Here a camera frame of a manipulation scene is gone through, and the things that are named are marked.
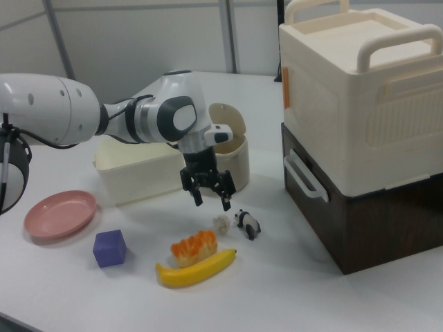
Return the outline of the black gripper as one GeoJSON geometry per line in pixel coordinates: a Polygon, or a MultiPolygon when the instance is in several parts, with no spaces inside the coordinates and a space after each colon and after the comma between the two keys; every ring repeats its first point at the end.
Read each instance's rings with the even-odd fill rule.
{"type": "Polygon", "coordinates": [[[196,206],[203,203],[200,187],[207,187],[220,197],[224,211],[231,208],[230,200],[236,193],[236,187],[231,173],[226,170],[217,171],[215,151],[209,147],[203,151],[184,154],[186,166],[180,171],[182,187],[189,192],[196,206]]]}

